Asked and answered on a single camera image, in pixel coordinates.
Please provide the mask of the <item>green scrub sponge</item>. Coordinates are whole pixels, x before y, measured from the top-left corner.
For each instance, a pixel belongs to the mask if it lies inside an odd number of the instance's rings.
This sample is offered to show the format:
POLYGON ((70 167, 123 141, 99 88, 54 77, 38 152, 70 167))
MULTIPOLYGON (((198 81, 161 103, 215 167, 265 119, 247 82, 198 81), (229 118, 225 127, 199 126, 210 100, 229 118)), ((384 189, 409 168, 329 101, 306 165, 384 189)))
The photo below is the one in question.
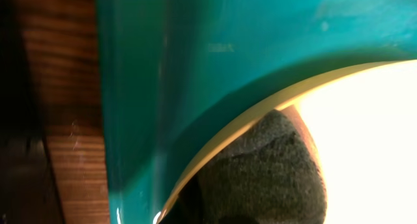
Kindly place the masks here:
POLYGON ((326 209, 312 153, 273 109, 191 178, 162 223, 323 223, 326 209))

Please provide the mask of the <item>yellow plate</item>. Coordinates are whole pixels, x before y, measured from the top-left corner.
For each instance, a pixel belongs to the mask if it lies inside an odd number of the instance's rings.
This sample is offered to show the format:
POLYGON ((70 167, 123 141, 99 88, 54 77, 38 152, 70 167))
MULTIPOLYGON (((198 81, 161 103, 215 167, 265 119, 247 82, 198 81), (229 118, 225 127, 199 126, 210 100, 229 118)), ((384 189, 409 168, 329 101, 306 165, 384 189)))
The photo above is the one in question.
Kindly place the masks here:
POLYGON ((359 64, 291 85, 249 108, 192 158, 155 223, 197 172, 272 110, 297 129, 324 182, 325 223, 416 222, 416 61, 359 64))

